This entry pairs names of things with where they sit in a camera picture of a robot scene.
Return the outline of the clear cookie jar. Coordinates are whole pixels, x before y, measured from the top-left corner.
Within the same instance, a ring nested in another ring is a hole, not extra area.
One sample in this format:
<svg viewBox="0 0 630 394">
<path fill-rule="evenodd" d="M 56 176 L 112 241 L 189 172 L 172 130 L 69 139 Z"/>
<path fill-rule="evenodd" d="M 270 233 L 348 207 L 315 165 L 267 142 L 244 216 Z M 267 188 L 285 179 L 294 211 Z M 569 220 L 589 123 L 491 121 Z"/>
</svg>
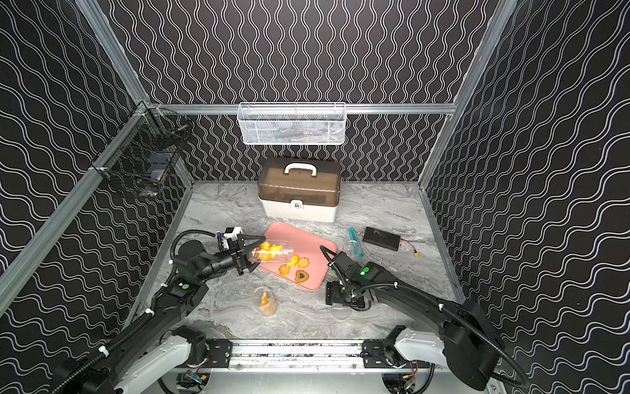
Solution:
<svg viewBox="0 0 630 394">
<path fill-rule="evenodd" d="M 294 255 L 294 247 L 290 241 L 268 240 L 250 252 L 249 259 L 263 264 L 288 264 Z"/>
<path fill-rule="evenodd" d="M 263 316 L 272 316 L 277 312 L 277 299 L 268 287 L 258 287 L 251 296 L 254 308 Z"/>
</svg>

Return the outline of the orange swirl cookie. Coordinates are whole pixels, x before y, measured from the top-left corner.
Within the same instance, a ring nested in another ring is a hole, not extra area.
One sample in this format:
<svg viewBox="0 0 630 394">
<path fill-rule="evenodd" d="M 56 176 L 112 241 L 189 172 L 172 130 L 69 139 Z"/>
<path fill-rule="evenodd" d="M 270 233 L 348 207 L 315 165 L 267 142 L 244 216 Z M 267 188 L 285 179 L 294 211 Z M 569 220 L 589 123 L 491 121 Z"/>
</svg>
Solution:
<svg viewBox="0 0 630 394">
<path fill-rule="evenodd" d="M 279 274 L 282 276 L 286 276 L 290 273 L 290 267 L 286 264 L 283 264 L 280 268 L 279 268 Z"/>
</svg>

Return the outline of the brown heart cookie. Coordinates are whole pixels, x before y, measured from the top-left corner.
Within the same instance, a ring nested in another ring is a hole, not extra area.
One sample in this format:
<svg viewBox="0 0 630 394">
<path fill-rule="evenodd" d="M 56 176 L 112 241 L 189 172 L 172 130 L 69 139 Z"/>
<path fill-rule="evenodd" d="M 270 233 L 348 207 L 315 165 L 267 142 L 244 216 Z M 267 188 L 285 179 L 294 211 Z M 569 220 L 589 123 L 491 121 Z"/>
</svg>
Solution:
<svg viewBox="0 0 630 394">
<path fill-rule="evenodd" d="M 308 281 L 308 279 L 309 279 L 309 274 L 306 271 L 299 269 L 295 272 L 295 281 L 297 283 L 306 282 Z"/>
</svg>

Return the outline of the clear cookie jar handled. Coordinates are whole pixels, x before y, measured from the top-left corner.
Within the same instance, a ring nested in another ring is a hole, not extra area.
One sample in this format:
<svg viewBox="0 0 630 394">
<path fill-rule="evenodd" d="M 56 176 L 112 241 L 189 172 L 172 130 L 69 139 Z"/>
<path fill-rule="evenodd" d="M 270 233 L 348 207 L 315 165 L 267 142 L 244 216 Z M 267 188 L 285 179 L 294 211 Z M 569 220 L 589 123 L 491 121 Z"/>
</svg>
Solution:
<svg viewBox="0 0 630 394">
<path fill-rule="evenodd" d="M 361 260 L 365 257 L 364 249 L 359 241 L 346 241 L 342 250 L 350 259 L 354 261 Z"/>
</svg>

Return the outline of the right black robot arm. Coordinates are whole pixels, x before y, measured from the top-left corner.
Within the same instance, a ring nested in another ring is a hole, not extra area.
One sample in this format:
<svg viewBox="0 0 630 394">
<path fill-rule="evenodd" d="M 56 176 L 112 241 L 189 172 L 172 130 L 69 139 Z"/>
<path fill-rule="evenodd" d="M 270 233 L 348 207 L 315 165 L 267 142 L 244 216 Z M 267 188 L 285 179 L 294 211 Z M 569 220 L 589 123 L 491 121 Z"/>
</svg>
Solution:
<svg viewBox="0 0 630 394">
<path fill-rule="evenodd" d="M 492 379 L 517 388 L 530 387 L 523 368 L 507 354 L 478 304 L 445 300 L 403 282 L 379 264 L 361 265 L 326 246 L 320 251 L 337 277 L 336 282 L 326 284 L 328 305 L 366 312 L 377 302 L 426 323 L 442 345 L 444 365 L 472 389 L 481 391 Z"/>
</svg>

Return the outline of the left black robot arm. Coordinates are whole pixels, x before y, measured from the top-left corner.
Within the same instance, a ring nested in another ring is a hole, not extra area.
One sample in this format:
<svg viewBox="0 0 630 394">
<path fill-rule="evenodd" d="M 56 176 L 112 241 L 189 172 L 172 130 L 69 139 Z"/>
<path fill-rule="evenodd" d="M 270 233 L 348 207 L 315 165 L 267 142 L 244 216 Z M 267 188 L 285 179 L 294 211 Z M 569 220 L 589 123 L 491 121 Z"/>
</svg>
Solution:
<svg viewBox="0 0 630 394">
<path fill-rule="evenodd" d="M 60 364 L 51 379 L 52 393 L 141 393 L 177 366 L 197 368 L 208 361 L 205 334 L 179 323 L 203 300 L 209 280 L 231 269 L 253 272 L 257 266 L 249 256 L 266 238 L 216 235 L 219 251 L 211 254 L 200 241 L 182 241 L 191 235 L 184 231 L 172 241 L 172 272 L 150 307 L 96 351 Z"/>
</svg>

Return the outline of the pink plastic tray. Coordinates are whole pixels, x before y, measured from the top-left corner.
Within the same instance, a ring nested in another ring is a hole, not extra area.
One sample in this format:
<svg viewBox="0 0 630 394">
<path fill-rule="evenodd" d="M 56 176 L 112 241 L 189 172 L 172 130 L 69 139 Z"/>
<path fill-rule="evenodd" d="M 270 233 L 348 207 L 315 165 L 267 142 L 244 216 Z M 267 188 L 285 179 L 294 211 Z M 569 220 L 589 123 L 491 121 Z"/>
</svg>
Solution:
<svg viewBox="0 0 630 394">
<path fill-rule="evenodd" d="M 298 287 L 302 287 L 305 290 L 314 292 L 321 287 L 323 279 L 328 272 L 328 266 L 324 254 L 320 247 L 324 246 L 330 251 L 337 252 L 336 244 L 332 241 L 325 240 L 319 236 L 315 236 L 306 231 L 294 228 L 288 224 L 276 222 L 270 225 L 267 231 L 264 233 L 266 241 L 268 240 L 285 240 L 290 241 L 293 244 L 294 252 L 300 258 L 307 258 L 309 266 L 306 269 L 302 269 L 309 274 L 309 279 L 306 282 L 297 283 L 295 281 L 295 272 L 301 269 L 299 266 L 290 267 L 290 273 L 286 276 L 279 274 L 279 268 L 283 264 L 271 264 L 261 263 L 259 268 L 267 271 L 277 277 L 283 278 Z"/>
</svg>

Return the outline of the brown white storage box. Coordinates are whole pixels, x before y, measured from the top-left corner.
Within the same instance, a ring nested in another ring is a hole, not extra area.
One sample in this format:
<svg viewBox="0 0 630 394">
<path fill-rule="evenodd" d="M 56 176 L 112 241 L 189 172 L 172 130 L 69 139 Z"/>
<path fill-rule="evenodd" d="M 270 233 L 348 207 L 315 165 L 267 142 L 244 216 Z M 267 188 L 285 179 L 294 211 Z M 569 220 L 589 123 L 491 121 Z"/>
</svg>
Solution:
<svg viewBox="0 0 630 394">
<path fill-rule="evenodd" d="M 271 218 L 333 223 L 341 197 L 336 162 L 270 158 L 258 180 L 259 200 Z"/>
</svg>

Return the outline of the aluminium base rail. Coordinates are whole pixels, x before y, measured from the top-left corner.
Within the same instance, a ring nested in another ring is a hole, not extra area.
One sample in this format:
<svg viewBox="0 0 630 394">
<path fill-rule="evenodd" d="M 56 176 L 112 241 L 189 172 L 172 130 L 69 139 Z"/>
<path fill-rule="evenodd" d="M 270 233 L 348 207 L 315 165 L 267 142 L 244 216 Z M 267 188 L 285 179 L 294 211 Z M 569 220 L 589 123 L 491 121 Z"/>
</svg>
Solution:
<svg viewBox="0 0 630 394">
<path fill-rule="evenodd" d="M 387 346 L 384 340 L 223 340 L 206 343 L 206 355 L 186 362 L 192 354 L 184 338 L 173 337 L 139 358 L 121 377 L 137 378 L 153 368 L 158 372 L 216 369 L 231 373 L 403 373 L 413 367 L 434 364 L 448 372 L 444 344 L 431 333 L 411 333 L 403 346 Z"/>
</svg>

